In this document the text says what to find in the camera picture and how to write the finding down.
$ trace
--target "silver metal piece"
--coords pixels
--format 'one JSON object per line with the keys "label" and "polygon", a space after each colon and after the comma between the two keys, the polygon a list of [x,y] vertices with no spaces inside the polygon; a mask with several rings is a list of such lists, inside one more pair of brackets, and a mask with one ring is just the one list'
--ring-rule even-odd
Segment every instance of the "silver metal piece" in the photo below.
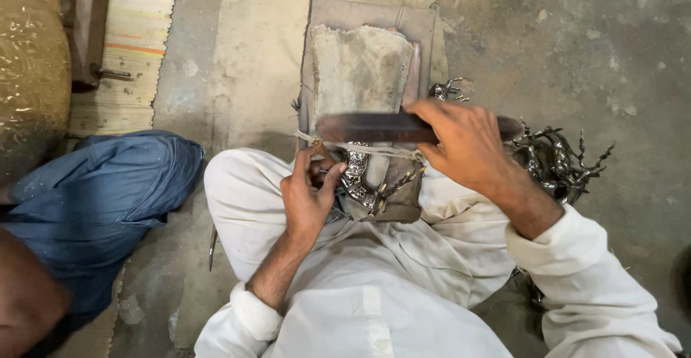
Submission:
{"label": "silver metal piece", "polygon": [[209,246],[209,272],[212,271],[213,265],[213,250],[216,248],[216,240],[218,239],[218,231],[216,225],[212,226],[212,244]]}
{"label": "silver metal piece", "polygon": [[[523,118],[521,123],[525,133],[521,138],[511,142],[518,147],[517,153],[524,156],[524,166],[531,177],[559,203],[574,204],[581,194],[588,193],[585,187],[590,179],[600,177],[600,172],[607,168],[607,165],[602,166],[602,161],[611,155],[614,143],[600,156],[594,166],[588,167],[583,162],[583,130],[578,140],[581,154],[576,155],[566,138],[559,133],[561,128],[552,129],[547,126],[543,131],[530,133],[530,128],[526,126]],[[545,152],[547,148],[551,150],[549,153]],[[572,161],[574,158],[578,160],[577,166]]]}
{"label": "silver metal piece", "polygon": [[[371,146],[367,142],[350,143],[358,146]],[[367,172],[367,164],[369,163],[370,155],[353,150],[347,150],[347,152],[348,157],[345,161],[347,167],[341,176],[341,185],[353,200],[369,209],[368,215],[371,217],[374,217],[381,211],[387,197],[393,195],[393,193],[401,189],[403,185],[413,181],[417,175],[426,169],[426,167],[422,167],[416,171],[409,171],[393,186],[387,186],[383,183],[375,190],[367,185],[365,181],[365,172]]]}
{"label": "silver metal piece", "polygon": [[[442,85],[439,83],[436,83],[432,88],[430,89],[430,96],[433,96],[437,98],[438,100],[442,101],[448,101],[449,95],[457,95],[461,93],[461,88],[460,87],[454,87],[452,84],[455,81],[462,81],[463,78],[459,77],[457,79],[452,79],[446,82],[446,84]],[[459,103],[463,101],[468,101],[470,99],[464,98],[463,95],[458,95],[453,98],[454,101],[457,101]]]}

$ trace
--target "white sleeve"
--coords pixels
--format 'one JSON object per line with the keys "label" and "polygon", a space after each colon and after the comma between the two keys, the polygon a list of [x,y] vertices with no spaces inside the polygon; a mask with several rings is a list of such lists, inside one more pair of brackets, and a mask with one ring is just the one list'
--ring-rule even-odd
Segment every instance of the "white sleeve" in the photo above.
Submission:
{"label": "white sleeve", "polygon": [[655,298],[608,251],[607,231],[566,205],[535,240],[512,225],[506,244],[545,293],[548,357],[674,357],[677,338],[658,326]]}
{"label": "white sleeve", "polygon": [[218,310],[202,330],[194,352],[197,358],[259,357],[276,338],[283,318],[238,283],[230,302]]}

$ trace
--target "twine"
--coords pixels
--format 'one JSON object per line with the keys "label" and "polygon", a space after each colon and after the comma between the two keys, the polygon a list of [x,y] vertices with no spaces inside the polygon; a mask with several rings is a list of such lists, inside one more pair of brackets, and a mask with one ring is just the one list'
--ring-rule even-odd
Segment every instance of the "twine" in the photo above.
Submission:
{"label": "twine", "polygon": [[[296,131],[295,136],[301,138],[307,142],[312,142],[313,137],[303,133],[302,131]],[[343,142],[324,142],[324,145],[338,146],[347,150],[357,151],[358,153],[365,154],[375,154],[375,155],[386,155],[388,157],[398,157],[405,159],[414,159],[416,161],[421,161],[424,157],[420,150],[408,150],[402,148],[390,148],[387,146],[374,147],[374,146],[359,146],[354,144],[346,144]]]}

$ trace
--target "striped rug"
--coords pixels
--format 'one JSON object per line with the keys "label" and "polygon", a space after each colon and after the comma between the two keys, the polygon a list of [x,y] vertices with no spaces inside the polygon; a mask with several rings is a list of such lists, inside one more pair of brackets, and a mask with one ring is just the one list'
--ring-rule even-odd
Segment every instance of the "striped rug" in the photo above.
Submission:
{"label": "striped rug", "polygon": [[104,78],[94,92],[72,97],[72,137],[115,135],[150,129],[165,42],[175,0],[110,0],[104,68],[132,73]]}

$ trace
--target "plastic sack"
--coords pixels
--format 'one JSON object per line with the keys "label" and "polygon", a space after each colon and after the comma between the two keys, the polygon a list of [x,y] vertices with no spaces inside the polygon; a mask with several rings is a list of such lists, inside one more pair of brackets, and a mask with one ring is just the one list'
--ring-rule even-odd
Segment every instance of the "plastic sack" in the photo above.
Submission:
{"label": "plastic sack", "polygon": [[62,141],[70,73],[60,0],[0,0],[0,186]]}

